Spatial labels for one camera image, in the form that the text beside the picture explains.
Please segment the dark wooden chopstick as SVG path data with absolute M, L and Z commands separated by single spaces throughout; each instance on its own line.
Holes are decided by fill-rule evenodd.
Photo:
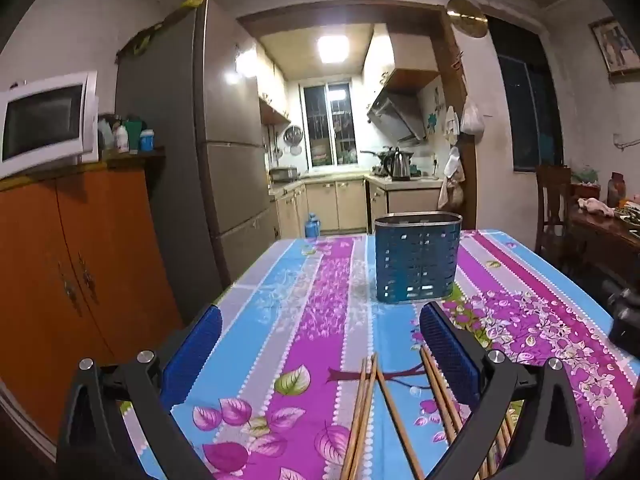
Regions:
M 372 358 L 372 375 L 375 377 L 378 386 L 381 389 L 384 402 L 386 404 L 387 411 L 390 413 L 390 418 L 396 430 L 397 437 L 399 439 L 402 450 L 405 453 L 407 462 L 409 464 L 411 473 L 414 480 L 423 480 L 424 472 L 421 468 L 420 462 L 416 457 L 413 446 L 411 445 L 407 430 L 404 423 L 401 420 L 397 406 L 393 400 L 390 388 L 386 385 L 384 374 L 378 366 L 378 355 L 375 353 Z

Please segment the beige kitchen cabinets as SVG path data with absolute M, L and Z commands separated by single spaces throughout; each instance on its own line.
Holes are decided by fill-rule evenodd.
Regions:
M 373 174 L 330 174 L 270 186 L 282 238 L 303 237 L 310 216 L 323 234 L 371 233 L 386 214 L 432 211 L 442 182 L 434 178 L 394 181 Z

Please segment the kitchen window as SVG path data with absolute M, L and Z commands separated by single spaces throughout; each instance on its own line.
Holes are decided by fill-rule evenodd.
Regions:
M 352 98 L 348 81 L 302 89 L 312 168 L 354 166 L 358 162 Z

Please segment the dark wooden side table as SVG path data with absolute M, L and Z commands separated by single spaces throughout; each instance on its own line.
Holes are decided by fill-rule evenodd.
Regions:
M 572 183 L 568 210 L 570 268 L 578 274 L 604 274 L 629 288 L 639 289 L 639 237 L 623 221 L 590 214 L 578 206 L 580 198 L 598 198 L 600 188 Z

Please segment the wooden chair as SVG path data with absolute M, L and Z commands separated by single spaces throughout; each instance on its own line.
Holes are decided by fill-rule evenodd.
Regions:
M 570 168 L 537 166 L 536 183 L 538 212 L 535 252 L 557 266 L 562 263 L 566 252 L 568 211 L 570 210 Z

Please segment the orange wooden cabinet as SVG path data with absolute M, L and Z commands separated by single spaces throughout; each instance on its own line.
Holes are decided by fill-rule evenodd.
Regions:
M 150 186 L 164 155 L 1 182 L 1 381 L 51 441 L 78 363 L 127 362 L 183 326 Z

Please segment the colourful floral tablecloth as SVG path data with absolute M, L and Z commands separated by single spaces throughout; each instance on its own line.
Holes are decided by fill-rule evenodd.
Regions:
M 430 470 L 447 439 L 422 365 L 417 304 L 376 299 L 367 235 L 280 240 L 218 304 L 220 339 L 170 414 L 219 479 L 335 479 L 362 360 L 376 356 L 416 456 Z M 457 326 L 512 361 L 555 356 L 582 421 L 586 474 L 613 454 L 639 364 L 608 342 L 610 316 L 578 285 L 500 231 L 461 237 Z

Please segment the dark blue room window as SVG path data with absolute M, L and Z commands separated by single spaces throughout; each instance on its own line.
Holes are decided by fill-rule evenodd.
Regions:
M 500 18 L 488 29 L 497 52 L 508 102 L 513 168 L 533 172 L 564 164 L 558 99 L 538 35 Z

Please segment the blue perforated utensil holder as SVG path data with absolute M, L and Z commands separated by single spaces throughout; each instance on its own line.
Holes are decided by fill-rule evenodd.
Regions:
M 374 222 L 376 298 L 442 299 L 454 288 L 462 217 L 446 211 L 386 214 Z

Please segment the steel electric kettle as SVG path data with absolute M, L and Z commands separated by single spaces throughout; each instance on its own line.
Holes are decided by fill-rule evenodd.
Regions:
M 385 156 L 383 165 L 393 181 L 408 181 L 411 178 L 412 153 L 392 148 Z

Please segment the steel range hood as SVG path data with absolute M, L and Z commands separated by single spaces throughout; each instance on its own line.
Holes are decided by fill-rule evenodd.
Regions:
M 426 129 L 418 97 L 382 90 L 367 112 L 368 121 L 395 144 L 419 143 Z

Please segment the blue gas cylinder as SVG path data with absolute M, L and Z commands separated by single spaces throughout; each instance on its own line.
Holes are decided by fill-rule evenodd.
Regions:
M 305 223 L 305 237 L 317 238 L 320 236 L 320 231 L 321 231 L 320 220 L 316 214 L 311 212 Z

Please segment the white microwave oven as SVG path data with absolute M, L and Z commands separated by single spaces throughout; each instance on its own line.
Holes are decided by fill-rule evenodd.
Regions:
M 1 93 L 1 177 L 65 160 L 97 162 L 98 73 L 26 82 Z

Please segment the grey tall refrigerator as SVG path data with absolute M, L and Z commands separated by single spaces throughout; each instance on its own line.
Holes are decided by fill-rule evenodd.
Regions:
M 115 112 L 142 119 L 165 154 L 151 209 L 185 321 L 277 238 L 257 81 L 236 67 L 254 44 L 213 0 L 188 0 L 116 54 Z

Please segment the round gold wall clock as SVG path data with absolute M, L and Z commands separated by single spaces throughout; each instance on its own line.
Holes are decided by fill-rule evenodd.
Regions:
M 449 0 L 446 4 L 449 21 L 458 32 L 472 38 L 488 33 L 488 19 L 482 10 L 469 0 Z

